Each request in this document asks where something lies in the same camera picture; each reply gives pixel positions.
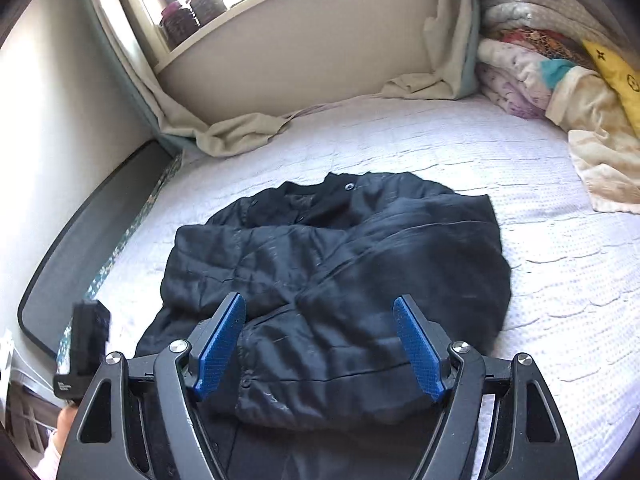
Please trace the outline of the black padded jacket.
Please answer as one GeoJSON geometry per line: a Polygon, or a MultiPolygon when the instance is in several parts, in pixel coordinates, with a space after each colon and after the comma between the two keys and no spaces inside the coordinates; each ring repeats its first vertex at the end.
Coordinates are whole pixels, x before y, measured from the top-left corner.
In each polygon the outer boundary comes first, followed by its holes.
{"type": "Polygon", "coordinates": [[[511,298],[490,199],[414,174],[329,174],[243,197],[178,229],[139,356],[188,336],[230,292],[246,322],[198,406],[232,479],[405,479],[438,411],[397,336],[411,296],[489,352],[511,298]]]}

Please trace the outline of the floral green mattress edge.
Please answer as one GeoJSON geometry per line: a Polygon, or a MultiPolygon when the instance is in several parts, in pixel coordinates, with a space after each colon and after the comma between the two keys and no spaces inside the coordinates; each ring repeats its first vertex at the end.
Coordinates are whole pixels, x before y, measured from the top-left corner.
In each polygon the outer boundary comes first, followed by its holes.
{"type": "MultiPolygon", "coordinates": [[[[145,200],[142,205],[142,208],[134,217],[134,220],[130,223],[128,228],[125,230],[124,234],[120,237],[117,242],[115,248],[111,252],[111,255],[108,256],[106,261],[99,268],[98,273],[94,276],[91,281],[88,289],[85,292],[85,295],[82,296],[82,300],[95,300],[96,295],[98,294],[100,288],[104,284],[105,280],[108,277],[108,274],[111,273],[113,266],[117,262],[119,255],[125,249],[126,245],[129,243],[130,238],[134,236],[134,233],[142,225],[142,222],[151,212],[153,206],[155,205],[158,196],[160,195],[160,191],[163,187],[173,178],[175,174],[180,169],[182,165],[183,154],[177,155],[169,165],[163,170],[160,174],[160,178],[154,185],[150,195],[145,200]]],[[[63,330],[63,335],[58,344],[58,354],[56,355],[56,372],[58,374],[68,374],[70,372],[70,344],[72,343],[72,323],[73,318],[70,319],[70,322],[67,323],[66,327],[63,330]]]]}

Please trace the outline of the dark grey bed headboard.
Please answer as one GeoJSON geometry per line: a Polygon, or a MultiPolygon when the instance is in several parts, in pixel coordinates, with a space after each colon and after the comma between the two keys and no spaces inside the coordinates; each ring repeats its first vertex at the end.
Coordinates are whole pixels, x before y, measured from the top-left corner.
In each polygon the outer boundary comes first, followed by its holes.
{"type": "Polygon", "coordinates": [[[171,161],[158,142],[142,144],[81,204],[40,261],[18,305],[17,322],[50,359],[73,304],[85,295],[171,161]]]}

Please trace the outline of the white quilted bed sheet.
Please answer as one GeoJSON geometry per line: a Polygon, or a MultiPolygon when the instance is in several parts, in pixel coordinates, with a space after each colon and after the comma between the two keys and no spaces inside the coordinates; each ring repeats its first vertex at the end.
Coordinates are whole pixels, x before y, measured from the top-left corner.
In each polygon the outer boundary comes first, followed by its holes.
{"type": "Polygon", "coordinates": [[[512,268],[500,358],[531,354],[570,434],[579,474],[611,463],[639,415],[639,219],[593,210],[562,130],[460,101],[357,98],[292,120],[267,145],[218,160],[186,154],[94,296],[111,346],[131,354],[160,310],[175,232],[243,196],[332,174],[410,171],[486,194],[512,268]]]}

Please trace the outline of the cream towel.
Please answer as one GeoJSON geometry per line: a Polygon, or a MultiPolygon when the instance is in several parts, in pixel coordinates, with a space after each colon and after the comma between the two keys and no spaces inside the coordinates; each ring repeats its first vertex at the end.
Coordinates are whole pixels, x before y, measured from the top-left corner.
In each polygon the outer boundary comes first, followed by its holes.
{"type": "Polygon", "coordinates": [[[592,208],[638,214],[639,138],[616,92],[593,70],[575,66],[552,91],[546,117],[567,134],[592,208]]]}

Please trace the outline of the dark jar on windowsill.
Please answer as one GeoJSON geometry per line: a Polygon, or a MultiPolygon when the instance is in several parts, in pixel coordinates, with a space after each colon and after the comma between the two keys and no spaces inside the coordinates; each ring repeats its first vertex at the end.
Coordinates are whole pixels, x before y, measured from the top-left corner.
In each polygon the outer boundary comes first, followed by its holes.
{"type": "Polygon", "coordinates": [[[224,0],[188,0],[198,22],[204,26],[228,10],[224,0]]]}
{"type": "Polygon", "coordinates": [[[160,28],[171,49],[178,47],[200,29],[200,23],[190,6],[181,1],[169,3],[160,15],[160,28]]]}

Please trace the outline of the beige curtain left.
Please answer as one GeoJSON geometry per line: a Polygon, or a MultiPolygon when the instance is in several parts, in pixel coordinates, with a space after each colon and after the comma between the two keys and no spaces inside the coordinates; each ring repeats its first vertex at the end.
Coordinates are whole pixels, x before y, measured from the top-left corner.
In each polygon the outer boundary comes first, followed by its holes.
{"type": "Polygon", "coordinates": [[[294,116],[250,113],[209,125],[162,88],[119,0],[90,0],[111,57],[119,67],[134,102],[161,139],[213,158],[226,158],[256,150],[283,131],[294,116]]]}

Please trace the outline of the beige curtain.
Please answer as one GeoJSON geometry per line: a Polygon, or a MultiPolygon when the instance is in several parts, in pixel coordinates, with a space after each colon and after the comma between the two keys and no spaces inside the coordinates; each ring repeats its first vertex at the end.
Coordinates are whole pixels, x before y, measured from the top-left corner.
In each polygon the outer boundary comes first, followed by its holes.
{"type": "Polygon", "coordinates": [[[119,67],[134,102],[161,139],[213,158],[226,158],[256,150],[283,131],[294,116],[250,113],[209,125],[162,88],[119,0],[90,0],[111,57],[119,67]]]}
{"type": "Polygon", "coordinates": [[[480,40],[478,0],[437,0],[423,25],[430,68],[387,81],[380,95],[390,99],[457,100],[477,92],[476,51],[480,40]]]}

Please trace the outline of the yellow patterned pillow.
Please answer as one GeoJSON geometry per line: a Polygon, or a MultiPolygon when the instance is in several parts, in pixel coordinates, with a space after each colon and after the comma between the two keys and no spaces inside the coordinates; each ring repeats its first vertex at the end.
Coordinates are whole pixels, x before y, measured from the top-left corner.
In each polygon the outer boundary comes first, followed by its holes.
{"type": "Polygon", "coordinates": [[[640,88],[639,72],[632,68],[620,55],[596,42],[584,40],[582,45],[590,55],[594,66],[608,85],[618,94],[626,116],[639,135],[640,88]]]}

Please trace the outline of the beige curtain right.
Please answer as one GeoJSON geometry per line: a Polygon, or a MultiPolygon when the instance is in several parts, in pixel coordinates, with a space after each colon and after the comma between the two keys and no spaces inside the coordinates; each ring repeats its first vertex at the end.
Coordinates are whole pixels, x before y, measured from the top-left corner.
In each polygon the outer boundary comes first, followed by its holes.
{"type": "Polygon", "coordinates": [[[480,40],[478,0],[437,0],[423,25],[430,68],[387,81],[380,95],[390,99],[457,100],[477,92],[476,51],[480,40]]]}

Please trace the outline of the pile of folded blankets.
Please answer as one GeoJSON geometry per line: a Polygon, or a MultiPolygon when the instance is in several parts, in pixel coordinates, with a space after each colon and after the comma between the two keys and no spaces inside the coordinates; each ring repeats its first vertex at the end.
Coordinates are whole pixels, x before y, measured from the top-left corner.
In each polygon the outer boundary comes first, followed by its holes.
{"type": "Polygon", "coordinates": [[[544,116],[556,84],[575,66],[593,70],[587,41],[636,67],[639,57],[603,0],[480,0],[480,91],[505,112],[544,116]]]}

